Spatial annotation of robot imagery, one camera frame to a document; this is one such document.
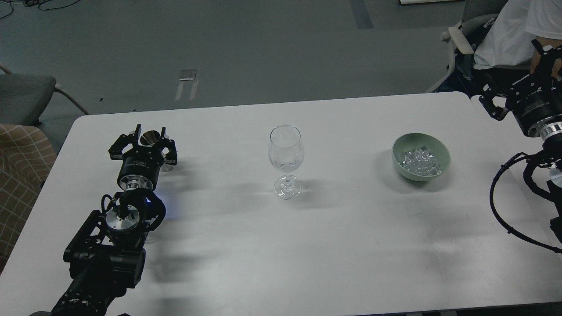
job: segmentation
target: office chair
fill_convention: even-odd
[[[56,79],[48,75],[14,74],[0,64],[0,123],[37,125],[53,93],[65,96],[82,113],[89,113],[72,98]]]
[[[507,0],[465,0],[463,18],[441,34],[447,43],[447,73],[429,88],[426,93],[440,92],[440,86],[448,79],[451,91],[462,91],[470,97],[475,94],[470,86],[472,77],[472,55],[491,27],[488,23],[497,17]]]

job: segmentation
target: wine glass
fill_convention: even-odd
[[[285,175],[275,181],[275,194],[290,200],[301,193],[301,182],[290,172],[297,170],[305,157],[301,132],[291,125],[280,125],[269,135],[269,162]]]

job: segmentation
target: gray chair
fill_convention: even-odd
[[[496,17],[506,3],[507,0],[465,0],[462,20],[441,34],[441,40],[447,43],[447,73],[426,93],[434,92],[455,71],[457,53],[474,54],[466,36],[490,21],[491,18]]]
[[[56,83],[54,77],[14,74],[3,65],[0,65],[0,70],[4,71],[4,74],[0,74],[0,123],[37,125],[55,92],[65,96],[80,111],[89,115]]]

